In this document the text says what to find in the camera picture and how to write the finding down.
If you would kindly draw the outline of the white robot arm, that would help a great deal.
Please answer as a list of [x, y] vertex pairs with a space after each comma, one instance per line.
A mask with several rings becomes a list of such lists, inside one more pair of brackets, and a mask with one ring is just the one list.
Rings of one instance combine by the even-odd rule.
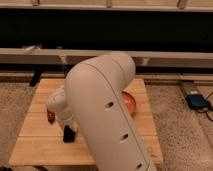
[[78, 129], [99, 171], [157, 171], [122, 97], [135, 76], [135, 63], [125, 52], [84, 60], [67, 74], [46, 107]]

